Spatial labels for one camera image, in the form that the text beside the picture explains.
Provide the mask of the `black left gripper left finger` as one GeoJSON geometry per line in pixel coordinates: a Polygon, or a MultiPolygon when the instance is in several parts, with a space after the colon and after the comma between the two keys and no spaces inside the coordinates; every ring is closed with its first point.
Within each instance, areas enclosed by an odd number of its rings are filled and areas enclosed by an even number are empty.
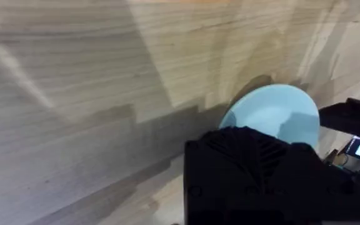
{"type": "Polygon", "coordinates": [[[271,188],[271,178],[295,147],[250,127],[209,131],[184,146],[184,185],[226,186],[240,182],[271,188]]]}

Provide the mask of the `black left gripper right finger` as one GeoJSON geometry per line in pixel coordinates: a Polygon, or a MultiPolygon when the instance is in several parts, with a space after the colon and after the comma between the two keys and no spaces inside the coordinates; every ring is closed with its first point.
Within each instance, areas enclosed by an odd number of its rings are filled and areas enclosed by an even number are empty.
{"type": "Polygon", "coordinates": [[[360,137],[360,100],[347,98],[319,110],[320,125],[360,137]]]}

